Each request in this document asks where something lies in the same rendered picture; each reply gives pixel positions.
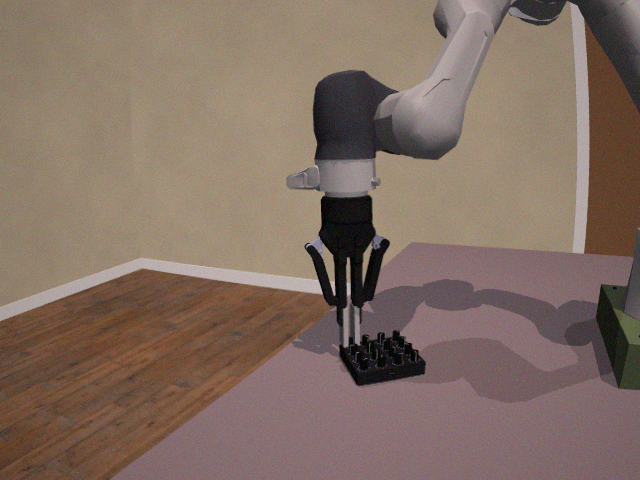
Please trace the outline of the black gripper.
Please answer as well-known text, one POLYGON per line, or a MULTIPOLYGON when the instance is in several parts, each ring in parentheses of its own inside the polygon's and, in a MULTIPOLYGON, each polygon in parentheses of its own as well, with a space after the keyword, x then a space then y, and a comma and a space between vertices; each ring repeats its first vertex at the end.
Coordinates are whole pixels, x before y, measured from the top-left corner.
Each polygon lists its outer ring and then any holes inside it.
POLYGON ((350 302, 350 337, 353 338, 353 343, 360 345, 362 307, 365 302, 372 301, 374 298, 383 256, 390 245, 389 240, 376 234, 372 219, 372 198, 370 195, 350 198, 323 196, 321 199, 322 225, 319 237, 312 243, 305 244, 305 250, 314 258, 312 260, 324 299, 328 305, 337 308, 339 341, 343 347, 349 347, 347 258, 350 259, 352 300, 350 302), (363 284, 363 253, 371 241, 373 248, 363 284), (321 257, 323 244, 333 255, 335 296, 321 257))

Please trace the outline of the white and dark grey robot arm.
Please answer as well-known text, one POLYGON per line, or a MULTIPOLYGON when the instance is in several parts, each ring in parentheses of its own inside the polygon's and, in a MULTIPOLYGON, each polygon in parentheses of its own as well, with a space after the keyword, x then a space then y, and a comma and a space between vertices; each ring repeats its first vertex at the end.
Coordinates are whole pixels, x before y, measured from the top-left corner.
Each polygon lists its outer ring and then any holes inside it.
POLYGON ((446 40, 416 86, 399 92, 361 70, 318 82, 315 165, 287 176, 287 187, 361 197, 381 184, 377 151, 440 159, 458 143, 466 102, 505 15, 548 25, 567 1, 578 5, 640 114, 640 0, 439 0, 433 18, 446 40))

